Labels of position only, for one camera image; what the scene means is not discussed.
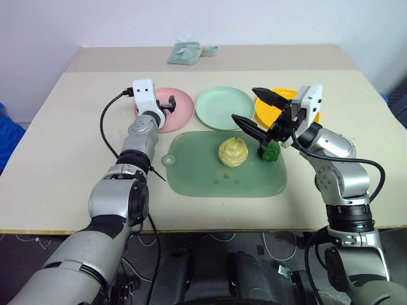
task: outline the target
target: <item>pink plate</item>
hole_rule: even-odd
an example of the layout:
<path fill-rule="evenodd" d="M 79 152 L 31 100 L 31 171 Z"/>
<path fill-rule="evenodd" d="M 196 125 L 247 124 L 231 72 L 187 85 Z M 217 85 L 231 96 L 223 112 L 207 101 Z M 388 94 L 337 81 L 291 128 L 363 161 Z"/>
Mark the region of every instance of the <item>pink plate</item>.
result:
<path fill-rule="evenodd" d="M 193 99 L 181 91 L 175 88 L 158 88 L 155 90 L 155 95 L 161 104 L 167 104 L 168 99 L 173 95 L 176 99 L 176 109 L 173 113 L 168 110 L 164 110 L 167 116 L 164 126 L 159 132 L 173 132 L 185 126 L 191 118 L 195 110 Z M 135 116 L 138 115 L 137 108 L 134 109 Z"/>

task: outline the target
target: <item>yellow plate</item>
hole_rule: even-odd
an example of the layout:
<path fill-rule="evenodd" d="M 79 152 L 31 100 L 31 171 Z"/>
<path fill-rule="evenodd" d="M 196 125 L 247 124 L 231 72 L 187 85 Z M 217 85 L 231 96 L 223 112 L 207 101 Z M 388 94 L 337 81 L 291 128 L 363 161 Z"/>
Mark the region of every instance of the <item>yellow plate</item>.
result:
<path fill-rule="evenodd" d="M 288 100 L 292 100 L 297 94 L 297 91 L 284 88 L 276 88 L 272 89 L 272 91 Z M 264 127 L 269 128 L 278 118 L 280 113 L 281 113 L 280 109 L 274 106 L 267 105 L 266 103 L 261 101 L 260 98 L 256 99 L 256 118 Z M 320 114 L 318 112 L 314 119 L 314 122 L 318 123 L 319 118 Z"/>

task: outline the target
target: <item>white wall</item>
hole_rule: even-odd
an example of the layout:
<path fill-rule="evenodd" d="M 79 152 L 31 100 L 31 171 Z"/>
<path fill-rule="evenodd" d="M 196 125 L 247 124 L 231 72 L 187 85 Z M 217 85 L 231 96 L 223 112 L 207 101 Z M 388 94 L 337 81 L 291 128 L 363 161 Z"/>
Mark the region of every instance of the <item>white wall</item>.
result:
<path fill-rule="evenodd" d="M 405 0 L 0 0 L 0 102 L 30 121 L 79 46 L 337 44 L 381 92 L 407 67 Z"/>

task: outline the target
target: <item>yellow food item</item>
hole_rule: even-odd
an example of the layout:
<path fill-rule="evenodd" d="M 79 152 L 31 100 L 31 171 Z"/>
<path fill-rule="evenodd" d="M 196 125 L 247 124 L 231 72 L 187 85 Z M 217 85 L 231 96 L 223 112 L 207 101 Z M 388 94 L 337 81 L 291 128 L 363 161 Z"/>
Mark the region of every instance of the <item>yellow food item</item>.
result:
<path fill-rule="evenodd" d="M 227 167 L 241 165 L 248 154 L 246 143 L 240 138 L 230 138 L 219 146 L 219 159 Z"/>

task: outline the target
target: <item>green cutting board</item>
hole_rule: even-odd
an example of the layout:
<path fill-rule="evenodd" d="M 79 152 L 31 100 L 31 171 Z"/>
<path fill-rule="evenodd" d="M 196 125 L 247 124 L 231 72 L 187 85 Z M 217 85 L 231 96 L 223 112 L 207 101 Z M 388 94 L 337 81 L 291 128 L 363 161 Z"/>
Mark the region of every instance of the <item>green cutting board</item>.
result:
<path fill-rule="evenodd" d="M 219 146 L 232 137 L 241 138 L 249 150 L 240 166 L 224 166 Z M 191 197 L 270 197 L 282 192 L 287 183 L 284 159 L 265 162 L 257 154 L 259 142 L 244 132 L 185 132 L 171 143 L 162 162 L 167 179 L 178 194 Z"/>

